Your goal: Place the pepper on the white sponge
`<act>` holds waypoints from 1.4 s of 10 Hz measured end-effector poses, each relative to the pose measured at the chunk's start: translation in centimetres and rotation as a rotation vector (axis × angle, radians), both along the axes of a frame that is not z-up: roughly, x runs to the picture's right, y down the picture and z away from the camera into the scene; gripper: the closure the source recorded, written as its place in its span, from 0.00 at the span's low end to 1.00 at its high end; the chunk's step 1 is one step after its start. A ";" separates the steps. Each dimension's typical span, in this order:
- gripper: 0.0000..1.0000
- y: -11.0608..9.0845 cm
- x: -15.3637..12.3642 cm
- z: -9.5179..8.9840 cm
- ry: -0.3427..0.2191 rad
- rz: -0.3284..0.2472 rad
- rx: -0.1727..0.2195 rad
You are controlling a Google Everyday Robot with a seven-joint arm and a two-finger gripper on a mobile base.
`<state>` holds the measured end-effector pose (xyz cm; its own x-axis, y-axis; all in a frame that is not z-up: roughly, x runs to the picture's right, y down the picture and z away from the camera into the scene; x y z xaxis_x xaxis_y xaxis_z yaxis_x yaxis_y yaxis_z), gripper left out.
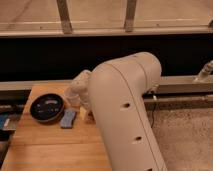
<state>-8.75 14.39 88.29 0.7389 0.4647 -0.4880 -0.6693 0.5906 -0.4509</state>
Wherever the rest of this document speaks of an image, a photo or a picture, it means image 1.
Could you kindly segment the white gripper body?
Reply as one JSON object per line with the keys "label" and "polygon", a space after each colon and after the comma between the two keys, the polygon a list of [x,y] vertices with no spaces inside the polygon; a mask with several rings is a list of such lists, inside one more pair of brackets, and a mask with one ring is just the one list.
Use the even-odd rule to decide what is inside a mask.
{"label": "white gripper body", "polygon": [[89,70],[83,70],[70,83],[70,95],[74,98],[73,103],[90,110],[88,95],[88,83],[91,76]]}

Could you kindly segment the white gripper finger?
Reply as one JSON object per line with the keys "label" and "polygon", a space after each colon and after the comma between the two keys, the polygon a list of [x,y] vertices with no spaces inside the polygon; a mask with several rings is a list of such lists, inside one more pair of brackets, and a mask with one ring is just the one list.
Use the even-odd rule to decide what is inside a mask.
{"label": "white gripper finger", "polygon": [[80,107],[79,116],[83,121],[87,119],[87,110],[84,107]]}
{"label": "white gripper finger", "polygon": [[92,111],[89,111],[87,113],[87,122],[88,123],[95,123],[95,119],[94,119]]}

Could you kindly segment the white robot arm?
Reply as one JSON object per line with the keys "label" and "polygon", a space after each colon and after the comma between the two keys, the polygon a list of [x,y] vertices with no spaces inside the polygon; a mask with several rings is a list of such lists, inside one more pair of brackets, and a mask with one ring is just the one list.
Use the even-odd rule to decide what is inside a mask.
{"label": "white robot arm", "polygon": [[93,113],[112,171],[167,171],[143,102],[160,77],[157,57],[139,52],[84,70],[71,81],[71,92]]}

